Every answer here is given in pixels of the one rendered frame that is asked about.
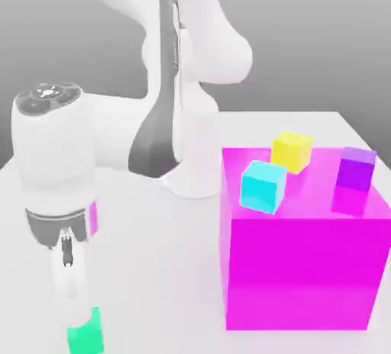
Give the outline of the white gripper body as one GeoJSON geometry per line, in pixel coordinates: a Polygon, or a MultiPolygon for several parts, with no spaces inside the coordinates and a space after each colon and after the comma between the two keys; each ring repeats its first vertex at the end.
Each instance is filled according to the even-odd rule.
{"type": "Polygon", "coordinates": [[[89,304],[86,255],[82,245],[72,243],[63,251],[61,242],[51,250],[51,272],[60,308],[82,308],[89,304]]]}

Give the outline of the small cyan cube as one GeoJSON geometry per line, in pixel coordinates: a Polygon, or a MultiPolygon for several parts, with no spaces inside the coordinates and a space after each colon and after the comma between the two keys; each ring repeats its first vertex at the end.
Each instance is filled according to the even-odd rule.
{"type": "Polygon", "coordinates": [[[287,173],[284,166],[253,160],[241,174],[239,205],[275,214],[285,196],[287,173]]]}

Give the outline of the small yellow cube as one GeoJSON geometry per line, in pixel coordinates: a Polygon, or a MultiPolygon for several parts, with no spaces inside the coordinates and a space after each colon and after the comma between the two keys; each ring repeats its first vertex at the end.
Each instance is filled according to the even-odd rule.
{"type": "Polygon", "coordinates": [[[311,160],[312,137],[289,130],[273,139],[270,162],[298,175],[311,160]]]}

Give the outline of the large magenta box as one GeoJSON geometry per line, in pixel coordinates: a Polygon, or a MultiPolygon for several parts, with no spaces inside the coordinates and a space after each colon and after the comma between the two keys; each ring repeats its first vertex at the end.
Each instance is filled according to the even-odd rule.
{"type": "Polygon", "coordinates": [[[391,250],[391,207],[337,188],[338,148],[288,175],[275,214],[239,204],[241,175],[267,148],[222,153],[219,253],[228,330],[365,330],[391,250]]]}

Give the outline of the small purple cube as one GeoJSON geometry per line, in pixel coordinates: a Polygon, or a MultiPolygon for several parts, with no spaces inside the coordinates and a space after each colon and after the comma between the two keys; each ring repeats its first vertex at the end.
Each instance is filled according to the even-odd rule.
{"type": "Polygon", "coordinates": [[[336,186],[368,192],[371,186],[377,151],[346,146],[341,153],[336,186]]]}

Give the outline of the small green cube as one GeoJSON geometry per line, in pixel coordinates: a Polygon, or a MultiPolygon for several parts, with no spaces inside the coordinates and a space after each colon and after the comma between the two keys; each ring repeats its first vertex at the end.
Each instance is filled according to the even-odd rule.
{"type": "Polygon", "coordinates": [[[99,307],[92,308],[91,318],[81,327],[69,327],[67,329],[67,342],[70,354],[104,353],[101,312],[99,307]]]}

